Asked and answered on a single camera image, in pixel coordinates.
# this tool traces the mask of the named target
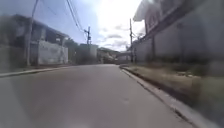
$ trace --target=utility pole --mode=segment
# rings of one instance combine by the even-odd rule
[[[29,28],[28,28],[28,34],[27,34],[27,39],[26,39],[26,63],[27,66],[30,66],[30,42],[31,42],[31,36],[32,36],[32,29],[33,29],[33,21],[34,21],[34,14],[37,8],[39,0],[36,0],[34,3],[33,11],[32,11],[32,16],[29,22]]]
[[[88,31],[84,30],[85,33],[87,33],[87,45],[88,45],[88,56],[90,57],[90,40],[91,40],[91,36],[90,36],[90,27],[88,27]]]
[[[134,62],[132,34],[133,34],[132,33],[132,23],[131,23],[131,19],[130,19],[131,62]]]

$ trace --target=street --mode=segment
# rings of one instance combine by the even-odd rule
[[[3,128],[192,128],[115,65],[0,79]]]

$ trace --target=building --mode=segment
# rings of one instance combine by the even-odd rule
[[[26,40],[30,18],[14,15],[17,23],[16,39],[13,46],[21,47],[26,52]],[[64,42],[68,35],[52,29],[34,20],[30,42],[30,62],[32,65],[58,65],[68,63],[68,49]]]
[[[152,58],[223,60],[223,0],[142,0],[134,21],[145,20]]]
[[[114,51],[108,48],[98,48],[97,50],[97,56],[98,56],[98,60],[100,61],[100,63],[116,63],[116,56],[119,54],[118,51]]]
[[[80,44],[80,61],[81,63],[97,63],[97,49],[95,44]]]

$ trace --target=sky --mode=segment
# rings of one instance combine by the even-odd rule
[[[0,0],[0,14],[30,17],[35,0]],[[129,19],[141,0],[71,0],[82,29],[91,27],[92,44],[117,51],[130,46]],[[68,34],[77,43],[86,35],[77,28],[66,0],[39,0],[35,19]],[[132,22],[135,35],[144,34],[143,22]]]

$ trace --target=curb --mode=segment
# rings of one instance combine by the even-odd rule
[[[53,70],[71,68],[71,67],[73,67],[73,66],[60,67],[60,68],[33,69],[33,70],[27,70],[27,71],[22,71],[22,72],[12,72],[12,73],[2,73],[2,74],[0,74],[0,78],[11,77],[11,76],[20,76],[20,75],[28,75],[28,74],[35,74],[35,73],[39,73],[39,72],[47,72],[47,71],[53,71]]]
[[[176,100],[172,96],[168,95],[164,91],[150,85],[145,80],[140,77],[132,74],[125,68],[121,68],[121,70],[127,74],[130,78],[134,79],[137,83],[139,83],[145,90],[153,94],[157,97],[161,102],[163,102],[167,107],[169,107],[173,112],[175,112],[179,117],[183,120],[190,123],[192,126],[196,128],[219,128],[218,125],[205,119],[202,117],[197,111],[183,104],[182,102]]]

